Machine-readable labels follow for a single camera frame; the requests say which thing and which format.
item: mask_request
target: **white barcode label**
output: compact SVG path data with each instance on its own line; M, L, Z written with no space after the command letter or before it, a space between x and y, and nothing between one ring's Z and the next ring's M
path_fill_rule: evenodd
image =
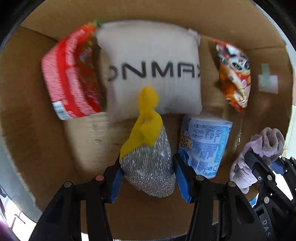
M67 111L65 110L65 107L61 101L53 102L52 106L54 107L54 111L56 112L57 116L65 121L72 119L71 116L68 115Z

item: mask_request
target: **cardboard box wall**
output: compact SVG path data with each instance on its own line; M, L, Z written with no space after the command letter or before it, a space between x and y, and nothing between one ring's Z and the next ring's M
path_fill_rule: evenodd
M84 23L146 19L192 28L199 46L204 110L233 121L214 182L226 183L229 169L245 143L264 127L287 133L293 74L285 43L258 9L246 0L46 0L18 28L0 55L1 126L9 154L37 206L44 210L65 181L81 183L112 165L135 120L109 124L107 116L60 121L42 77L40 60L58 40ZM215 49L210 37L242 48L250 58L252 88L245 114L230 107L219 89ZM278 76L279 93L258 91L261 64ZM172 153L176 152L182 116L163 116ZM248 194L252 198L254 189ZM176 186L158 199L123 182L118 199L107 205L113 238L160 239L188 231L192 204ZM82 208L82 231L86 232Z

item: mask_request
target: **blue and white container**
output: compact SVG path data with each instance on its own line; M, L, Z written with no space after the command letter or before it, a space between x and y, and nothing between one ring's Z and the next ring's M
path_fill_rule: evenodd
M196 174L214 178L220 166L232 122L212 115L184 116L179 153Z

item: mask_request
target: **black lettering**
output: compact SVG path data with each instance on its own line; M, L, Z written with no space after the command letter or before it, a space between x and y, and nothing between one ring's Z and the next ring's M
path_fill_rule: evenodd
M123 64L122 65L122 78L124 80L126 80L126 69L127 68L129 70L131 70L132 72L134 72L139 77L146 78L146 63L145 63L145 61L142 61L142 73L127 63Z
M112 76L112 74L110 74L111 77L108 79L108 81L113 81L113 80L115 80L118 77L118 69L115 66L113 66L113 65L110 65L109 66L109 69L110 70L113 70L114 74L113 74L113 76Z
M190 69L187 68L187 69L183 69L183 72L191 72L192 73L192 78L194 78L195 74L194 74L194 65L193 64L189 64L189 63L182 63L182 62L179 62L178 63L178 77L180 78L181 77L181 67L184 66L184 67L191 67Z
M161 77L164 77L167 74L169 69L170 69L170 76L174 77L174 68L173 68L172 62L168 62L164 72L161 70L161 68L159 67L156 61L151 62L151 69L152 69L152 77L156 77L156 70L159 72Z
M199 78L200 77L200 67L199 67L199 65L196 65L196 67L198 69L198 75L197 75L197 77Z

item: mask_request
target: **yellow cloth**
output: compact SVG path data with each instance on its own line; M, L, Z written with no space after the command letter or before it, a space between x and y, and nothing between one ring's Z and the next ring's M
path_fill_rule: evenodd
M156 91L151 87L144 87L138 99L140 115L133 126L129 139L120 149L119 160L122 160L125 155L143 144L154 145L163 125L161 116L154 111L157 103Z

